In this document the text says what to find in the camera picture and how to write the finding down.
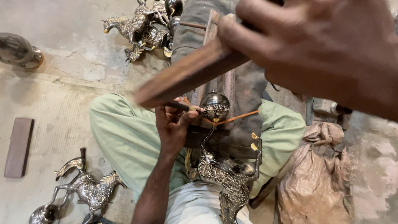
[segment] light green pants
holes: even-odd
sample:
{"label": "light green pants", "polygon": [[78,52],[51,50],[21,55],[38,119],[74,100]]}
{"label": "light green pants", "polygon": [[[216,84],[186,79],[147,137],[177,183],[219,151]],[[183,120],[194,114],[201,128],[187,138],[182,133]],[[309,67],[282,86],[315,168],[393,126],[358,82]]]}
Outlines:
{"label": "light green pants", "polygon": [[[304,135],[305,122],[298,113],[263,100],[263,163],[252,196],[286,163]],[[159,157],[160,139],[155,114],[118,94],[105,94],[90,105],[93,136],[122,181],[137,200]],[[189,182],[185,175],[185,150],[177,156],[169,191]]]}

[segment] man's forearm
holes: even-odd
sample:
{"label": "man's forearm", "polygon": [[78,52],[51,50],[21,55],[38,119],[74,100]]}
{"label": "man's forearm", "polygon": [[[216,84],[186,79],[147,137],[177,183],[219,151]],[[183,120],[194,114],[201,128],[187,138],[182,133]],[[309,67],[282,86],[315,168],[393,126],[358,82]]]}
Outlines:
{"label": "man's forearm", "polygon": [[160,154],[137,202],[132,224],[159,224],[166,218],[169,183],[175,157]]}

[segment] concrete floor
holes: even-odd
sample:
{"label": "concrete floor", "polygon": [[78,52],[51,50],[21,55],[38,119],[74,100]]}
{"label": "concrete floor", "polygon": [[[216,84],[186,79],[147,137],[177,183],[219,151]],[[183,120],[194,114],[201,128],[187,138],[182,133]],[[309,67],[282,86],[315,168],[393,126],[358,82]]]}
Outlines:
{"label": "concrete floor", "polygon": [[[143,53],[126,63],[128,41],[112,30],[103,33],[100,19],[131,17],[136,1],[70,0],[67,2],[0,0],[2,31],[22,35],[40,48],[45,61],[35,71],[0,64],[0,172],[3,172],[15,117],[35,119],[26,175],[22,179],[0,176],[0,221],[26,223],[30,214],[50,201],[53,189],[69,182],[75,173],[55,182],[53,170],[87,148],[88,171],[97,178],[112,167],[96,145],[88,123],[88,105],[97,96],[131,91],[168,66],[162,51]],[[396,16],[397,1],[391,0]],[[289,90],[275,92],[275,102],[305,115],[305,102]],[[351,177],[356,223],[396,223],[398,208],[398,125],[355,112],[346,131],[353,158]],[[129,224],[135,202],[128,189],[118,187],[105,217]],[[72,197],[63,211],[62,224],[81,223],[88,206]],[[271,193],[255,211],[254,224],[273,223],[275,197]]]}

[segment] orange string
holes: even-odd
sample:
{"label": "orange string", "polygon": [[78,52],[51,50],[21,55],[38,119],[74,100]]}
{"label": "orange string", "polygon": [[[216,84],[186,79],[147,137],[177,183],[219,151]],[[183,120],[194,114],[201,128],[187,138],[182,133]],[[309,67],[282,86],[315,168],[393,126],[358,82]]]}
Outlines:
{"label": "orange string", "polygon": [[[181,100],[184,99],[185,102],[189,103],[188,99],[187,99],[185,96],[182,96],[180,99],[181,99]],[[250,112],[250,113],[247,113],[247,114],[242,114],[242,115],[239,115],[239,116],[230,118],[230,119],[228,119],[228,120],[225,120],[225,121],[222,121],[222,122],[219,122],[219,123],[214,123],[214,122],[212,122],[212,121],[210,121],[210,120],[208,120],[208,119],[206,119],[206,118],[202,118],[202,119],[203,119],[204,121],[206,121],[206,122],[208,122],[208,123],[214,125],[214,126],[217,126],[217,125],[220,125],[220,124],[223,124],[223,123],[227,123],[227,122],[231,122],[231,121],[234,121],[234,120],[236,120],[236,119],[239,119],[239,118],[242,118],[242,117],[246,117],[246,116],[249,116],[249,115],[252,115],[252,114],[256,114],[256,113],[258,113],[258,110],[253,111],[253,112]]]}

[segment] hand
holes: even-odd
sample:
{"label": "hand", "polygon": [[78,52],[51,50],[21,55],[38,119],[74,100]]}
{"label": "hand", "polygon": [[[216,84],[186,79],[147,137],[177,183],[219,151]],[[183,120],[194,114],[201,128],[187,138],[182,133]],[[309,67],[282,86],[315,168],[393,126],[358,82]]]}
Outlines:
{"label": "hand", "polygon": [[159,106],[155,108],[156,127],[160,137],[160,155],[175,159],[187,137],[188,126],[199,116],[197,111],[188,111],[173,107]]}
{"label": "hand", "polygon": [[268,81],[398,120],[398,38],[383,0],[240,0],[220,39],[258,65]]}

